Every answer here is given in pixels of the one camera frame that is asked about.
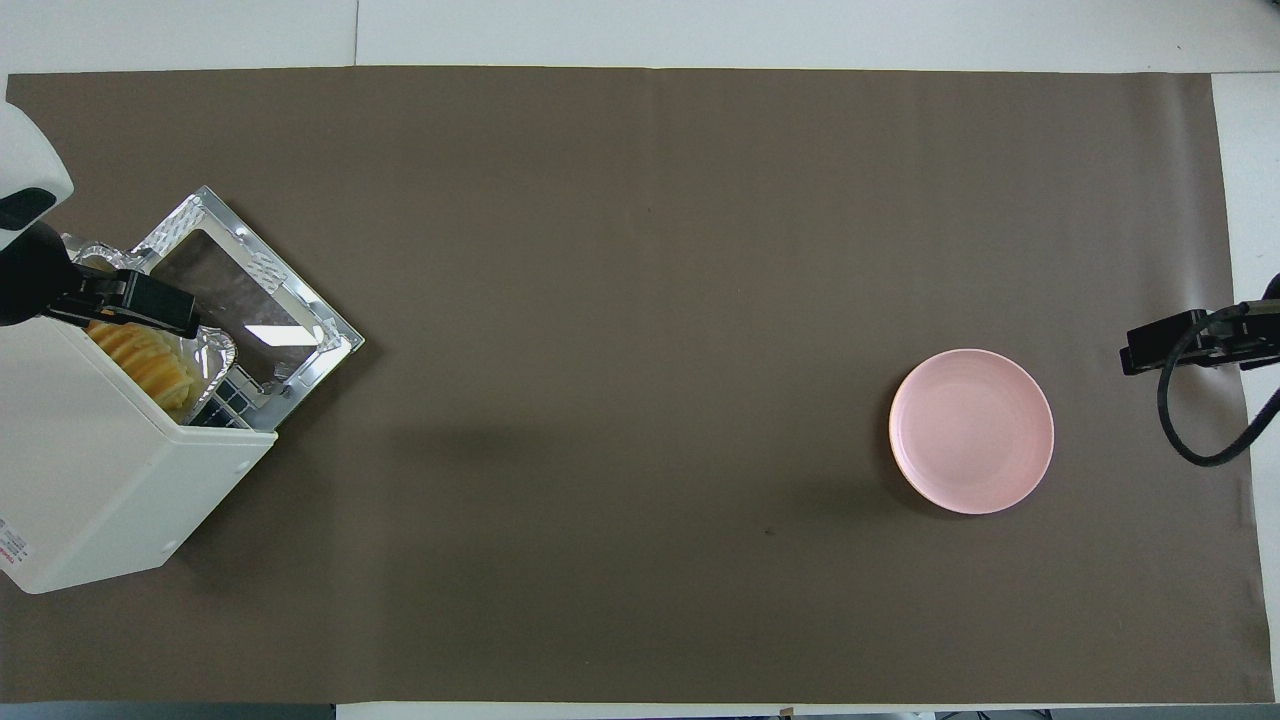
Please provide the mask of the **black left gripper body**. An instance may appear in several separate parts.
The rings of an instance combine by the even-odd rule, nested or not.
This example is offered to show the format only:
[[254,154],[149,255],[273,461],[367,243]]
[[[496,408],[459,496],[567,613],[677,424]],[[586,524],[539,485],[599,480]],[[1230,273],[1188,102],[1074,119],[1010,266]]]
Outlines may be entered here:
[[74,265],[61,236],[47,223],[33,223],[1,251],[1,325],[40,316],[73,291]]

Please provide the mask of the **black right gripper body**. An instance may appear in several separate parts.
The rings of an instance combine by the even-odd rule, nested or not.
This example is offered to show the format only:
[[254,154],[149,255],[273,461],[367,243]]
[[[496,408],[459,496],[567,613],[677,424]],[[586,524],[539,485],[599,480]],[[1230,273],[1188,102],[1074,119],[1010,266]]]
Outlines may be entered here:
[[1256,341],[1256,356],[1245,361],[1245,369],[1276,365],[1279,363],[1279,273],[1268,282],[1261,300],[1249,301],[1247,329]]

